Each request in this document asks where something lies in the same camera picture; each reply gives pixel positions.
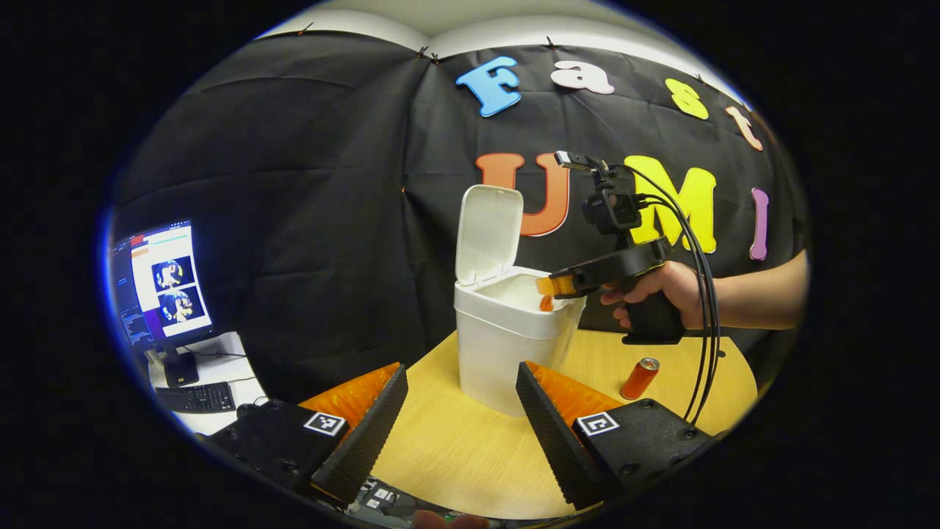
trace monitor screen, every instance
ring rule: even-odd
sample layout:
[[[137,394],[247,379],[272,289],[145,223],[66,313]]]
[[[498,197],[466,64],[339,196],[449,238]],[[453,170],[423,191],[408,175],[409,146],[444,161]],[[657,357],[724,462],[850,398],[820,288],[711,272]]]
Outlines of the monitor screen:
[[[189,220],[118,241],[111,273],[117,312],[133,349],[145,351],[166,342],[184,345],[212,332]]]

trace hand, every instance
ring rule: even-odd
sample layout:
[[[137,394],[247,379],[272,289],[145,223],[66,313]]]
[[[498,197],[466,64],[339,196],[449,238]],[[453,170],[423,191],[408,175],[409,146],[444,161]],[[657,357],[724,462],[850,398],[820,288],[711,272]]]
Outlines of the hand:
[[[444,517],[426,510],[415,511],[412,529],[486,529],[490,523],[483,518],[469,514],[460,515],[450,525]]]
[[[601,295],[603,305],[615,303],[639,303],[648,296],[663,291],[666,299],[679,309],[682,326],[686,329],[702,328],[702,305],[698,293],[698,280],[696,271],[685,264],[675,261],[666,261],[665,264],[640,278],[630,292],[623,293],[616,283],[607,283],[603,286],[605,292]],[[620,326],[629,328],[630,315],[622,305],[614,309],[614,317],[620,321]]]

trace black cable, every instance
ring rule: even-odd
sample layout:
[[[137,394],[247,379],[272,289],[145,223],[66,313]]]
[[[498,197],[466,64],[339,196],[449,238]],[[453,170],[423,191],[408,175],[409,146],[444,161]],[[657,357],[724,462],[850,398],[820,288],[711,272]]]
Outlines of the black cable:
[[[665,200],[660,199],[659,197],[651,197],[649,201],[646,203],[650,205],[652,204],[663,205],[666,209],[672,212],[673,215],[676,216],[676,218],[678,218],[680,215],[678,212],[676,212],[676,210],[672,207],[671,204],[667,203]],[[682,227],[682,231],[685,232],[685,225],[682,224],[681,222],[680,222],[680,225]],[[705,285],[704,275],[702,273],[701,260],[699,259],[698,253],[696,251],[693,251],[692,256],[695,258],[695,262],[696,262],[698,297],[699,297],[699,301],[701,303],[701,309],[702,309],[702,327],[705,329],[706,328],[705,322],[706,322],[706,317],[707,317],[706,313],[708,312],[708,310],[705,307],[705,298],[709,295],[709,290],[708,290],[708,287]],[[685,410],[685,414],[682,415],[683,420],[688,420],[689,414],[692,413],[692,408],[695,406],[695,403],[696,403],[696,396],[698,395],[698,388],[701,386],[701,383],[702,383],[702,372],[705,370],[705,351],[708,348],[708,344],[709,344],[708,334],[703,334],[702,335],[702,351],[699,357],[698,373],[696,375],[696,386],[692,390],[692,398],[689,400],[689,407]]]
[[[238,357],[238,358],[243,358],[243,359],[244,359],[244,358],[248,358],[247,355],[236,355],[236,354],[233,354],[233,353],[223,353],[222,351],[215,351],[214,353],[211,353],[211,354],[210,354],[210,353],[202,353],[202,352],[199,352],[199,351],[194,351],[193,349],[190,349],[190,348],[187,347],[186,345],[181,345],[180,347],[182,347],[183,349],[186,349],[187,351],[193,353],[194,355],[199,355],[199,356],[201,356],[201,357],[215,357],[215,358],[220,358],[220,357]]]
[[[656,182],[654,182],[650,177],[646,176],[639,170],[626,166],[626,165],[624,165],[623,167],[627,168],[628,170],[642,177],[644,180],[649,182],[650,185],[655,187],[663,195],[663,197],[665,197],[670,202],[672,202],[672,205],[675,207],[675,211],[673,213],[676,215],[676,219],[679,220],[680,225],[682,226],[683,230],[686,231],[686,239],[689,240],[690,249],[693,251],[693,255],[697,253],[698,256],[700,256],[702,267],[705,271],[705,282],[707,285],[709,301],[710,301],[709,305],[710,305],[710,309],[712,310],[711,313],[709,314],[710,316],[709,317],[709,331],[710,331],[709,334],[711,335],[711,339],[712,339],[712,347],[711,347],[711,350],[709,351],[709,370],[708,370],[709,375],[705,379],[705,388],[703,390],[702,398],[698,403],[698,410],[696,411],[695,417],[691,421],[691,424],[694,425],[696,421],[698,420],[698,415],[701,413],[702,408],[705,405],[705,401],[708,398],[708,394],[711,392],[712,382],[714,379],[714,372],[717,369],[716,349],[721,339],[721,329],[720,329],[721,326],[718,320],[718,306],[717,306],[717,300],[714,295],[714,278],[712,276],[712,270],[708,265],[708,260],[705,258],[705,252],[702,250],[701,245],[698,243],[698,239],[695,238],[695,235],[692,233],[692,228],[691,226],[689,226],[688,220],[685,218],[685,214],[682,213],[682,208],[675,201],[675,199],[673,199],[671,195],[666,193],[666,191],[661,186],[659,186]],[[705,327],[704,325],[705,314],[702,314],[702,319],[703,319],[702,327]]]
[[[692,228],[691,226],[689,226],[688,221],[684,218],[684,216],[679,216],[679,220],[680,220],[680,223],[682,224],[683,230],[686,233],[690,233],[692,231]],[[696,248],[696,252],[701,254],[701,258],[704,261],[705,256],[704,256],[704,251],[701,250],[701,245],[697,242],[697,240],[695,240],[694,242],[695,242],[694,246]],[[708,326],[709,331],[710,331],[709,336],[711,337],[711,347],[709,349],[709,368],[708,368],[708,375],[705,377],[705,388],[702,391],[701,400],[699,400],[698,402],[698,409],[696,411],[696,415],[692,418],[692,421],[691,421],[692,425],[694,425],[698,421],[698,416],[701,414],[702,408],[705,406],[705,402],[708,400],[708,395],[711,392],[712,385],[714,383],[714,374],[718,367],[717,349],[718,349],[718,344],[719,344],[718,340],[720,337],[720,328],[717,324],[717,317],[718,317],[717,295],[714,291],[713,278],[707,277],[706,280],[708,283],[707,291],[708,291],[708,296],[709,296],[709,308],[711,310],[711,312],[709,313],[710,324]]]

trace letter f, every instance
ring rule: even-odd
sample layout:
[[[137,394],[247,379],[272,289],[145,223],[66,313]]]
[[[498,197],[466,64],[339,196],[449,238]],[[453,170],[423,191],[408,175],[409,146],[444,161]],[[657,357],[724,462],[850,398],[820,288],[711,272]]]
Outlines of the letter f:
[[[479,115],[489,118],[493,114],[519,103],[522,96],[518,92],[507,92],[502,85],[518,87],[519,77],[508,66],[515,66],[516,59],[499,56],[486,64],[474,68],[457,78],[458,85],[466,85],[483,104]]]

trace white trash can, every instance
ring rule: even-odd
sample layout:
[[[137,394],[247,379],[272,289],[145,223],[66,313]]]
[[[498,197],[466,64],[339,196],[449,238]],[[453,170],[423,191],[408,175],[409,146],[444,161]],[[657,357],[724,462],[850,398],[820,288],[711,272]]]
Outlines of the white trash can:
[[[463,194],[457,232],[454,309],[461,389],[512,417],[525,415],[516,394],[519,362],[552,369],[565,360],[586,299],[555,299],[540,308],[536,279],[549,272],[515,266],[523,196],[494,185]]]

